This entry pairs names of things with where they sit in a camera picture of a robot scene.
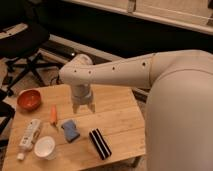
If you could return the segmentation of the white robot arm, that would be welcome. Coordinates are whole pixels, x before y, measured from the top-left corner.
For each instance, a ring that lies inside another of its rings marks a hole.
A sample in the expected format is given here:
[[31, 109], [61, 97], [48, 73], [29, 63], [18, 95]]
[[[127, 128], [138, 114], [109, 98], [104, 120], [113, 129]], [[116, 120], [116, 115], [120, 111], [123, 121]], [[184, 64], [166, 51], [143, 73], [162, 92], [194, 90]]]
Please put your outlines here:
[[59, 71], [73, 101], [91, 100], [92, 84], [138, 87], [146, 101], [147, 171], [213, 171], [213, 54], [150, 53], [108, 63], [77, 55]]

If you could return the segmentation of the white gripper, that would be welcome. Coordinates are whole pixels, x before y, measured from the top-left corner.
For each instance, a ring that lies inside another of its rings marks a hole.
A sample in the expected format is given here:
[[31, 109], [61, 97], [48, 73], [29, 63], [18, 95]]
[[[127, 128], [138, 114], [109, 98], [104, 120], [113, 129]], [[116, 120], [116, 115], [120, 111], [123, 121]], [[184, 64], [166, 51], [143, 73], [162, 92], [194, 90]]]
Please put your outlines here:
[[93, 101], [93, 91], [89, 84], [72, 85], [72, 102], [73, 102], [73, 113], [78, 113], [79, 105], [87, 105], [88, 108], [95, 113], [95, 104], [91, 103]]

